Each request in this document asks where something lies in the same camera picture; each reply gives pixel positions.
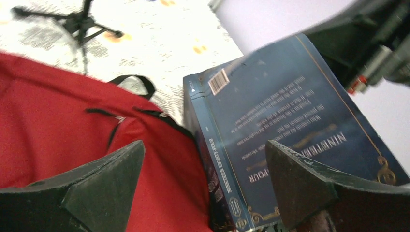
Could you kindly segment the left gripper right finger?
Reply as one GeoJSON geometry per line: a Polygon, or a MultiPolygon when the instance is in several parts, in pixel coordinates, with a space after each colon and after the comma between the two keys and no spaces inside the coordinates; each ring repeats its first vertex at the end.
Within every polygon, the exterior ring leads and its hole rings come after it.
{"type": "Polygon", "coordinates": [[[267,166],[285,228],[295,232],[407,232],[410,190],[356,177],[269,140],[267,166]]]}

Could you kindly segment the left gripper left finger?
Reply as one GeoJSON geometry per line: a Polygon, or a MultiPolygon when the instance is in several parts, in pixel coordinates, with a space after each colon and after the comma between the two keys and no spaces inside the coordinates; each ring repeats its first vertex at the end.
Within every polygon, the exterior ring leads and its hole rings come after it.
{"type": "Polygon", "coordinates": [[[125,231],[145,151],[144,143],[135,141],[54,177],[3,188],[1,231],[125,231]]]}

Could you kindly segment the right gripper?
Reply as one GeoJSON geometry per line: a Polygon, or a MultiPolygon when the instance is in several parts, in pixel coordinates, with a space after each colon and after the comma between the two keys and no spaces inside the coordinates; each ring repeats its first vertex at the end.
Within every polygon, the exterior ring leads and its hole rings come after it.
{"type": "Polygon", "coordinates": [[[356,0],[303,34],[351,94],[381,80],[410,85],[408,0],[356,0]]]}

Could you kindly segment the red backpack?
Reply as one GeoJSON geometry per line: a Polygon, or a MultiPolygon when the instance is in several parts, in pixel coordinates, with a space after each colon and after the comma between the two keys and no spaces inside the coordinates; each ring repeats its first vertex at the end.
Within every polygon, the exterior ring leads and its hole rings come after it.
{"type": "Polygon", "coordinates": [[[0,190],[22,188],[141,140],[125,232],[208,232],[208,184],[192,134],[147,94],[22,57],[0,56],[0,190]]]}

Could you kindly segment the dark blue book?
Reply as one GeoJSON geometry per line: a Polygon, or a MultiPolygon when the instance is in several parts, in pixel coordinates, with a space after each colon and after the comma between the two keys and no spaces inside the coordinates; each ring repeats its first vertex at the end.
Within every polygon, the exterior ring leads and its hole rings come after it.
{"type": "Polygon", "coordinates": [[[304,34],[185,76],[183,96],[183,121],[207,174],[213,231],[253,232],[280,221],[268,140],[364,179],[410,181],[304,34]]]}

